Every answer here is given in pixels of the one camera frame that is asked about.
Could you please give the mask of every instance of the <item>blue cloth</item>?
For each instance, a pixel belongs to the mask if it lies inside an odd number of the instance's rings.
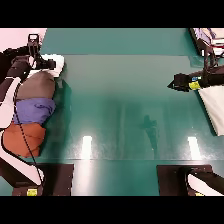
[[[39,123],[43,124],[55,110],[55,103],[48,98],[31,98],[16,103],[17,114],[21,124]],[[14,123],[18,124],[16,114]]]

